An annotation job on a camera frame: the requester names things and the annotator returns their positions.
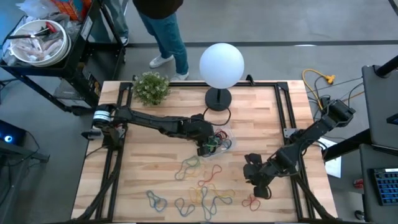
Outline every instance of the white globe lamp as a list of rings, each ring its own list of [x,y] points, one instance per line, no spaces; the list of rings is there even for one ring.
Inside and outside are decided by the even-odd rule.
[[[215,111],[228,108],[232,96],[227,88],[235,85],[244,71],[240,51],[231,44],[214,44],[201,55],[199,70],[205,82],[212,87],[206,92],[207,107]]]

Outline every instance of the keyboard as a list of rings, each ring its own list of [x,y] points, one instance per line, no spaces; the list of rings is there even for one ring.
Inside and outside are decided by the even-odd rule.
[[[398,205],[398,168],[371,170],[379,205]]]

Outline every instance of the plastic bag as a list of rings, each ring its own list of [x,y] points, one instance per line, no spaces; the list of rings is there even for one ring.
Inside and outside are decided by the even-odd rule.
[[[59,12],[58,7],[50,0],[25,0],[23,3],[16,4],[16,6],[28,16],[38,19],[43,19]]]

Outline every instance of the white sneaker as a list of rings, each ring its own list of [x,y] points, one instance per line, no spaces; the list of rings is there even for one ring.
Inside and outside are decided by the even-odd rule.
[[[120,37],[120,40],[123,43],[123,46],[127,46],[129,44],[129,38],[128,37]]]
[[[186,80],[188,78],[188,76],[189,76],[189,72],[187,72],[187,74],[185,74],[185,75],[180,75],[180,74],[177,73],[170,79],[170,81],[171,82],[184,81],[184,80]]]
[[[163,65],[164,63],[169,62],[173,59],[174,59],[173,55],[171,55],[169,58],[162,58],[162,56],[159,55],[149,62],[149,66],[150,66],[150,68],[157,68],[157,67]]]

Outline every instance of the metal cart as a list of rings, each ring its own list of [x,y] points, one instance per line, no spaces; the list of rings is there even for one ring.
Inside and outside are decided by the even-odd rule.
[[[92,43],[88,41],[91,28],[103,13],[116,43]],[[82,23],[70,53],[56,65],[49,67],[7,66],[0,60],[0,67],[37,93],[51,101],[61,110],[74,115],[91,113],[98,104],[102,84],[106,80],[116,80],[125,52],[111,17],[102,0],[93,0]],[[60,83],[53,94],[46,91],[29,76],[59,77]]]

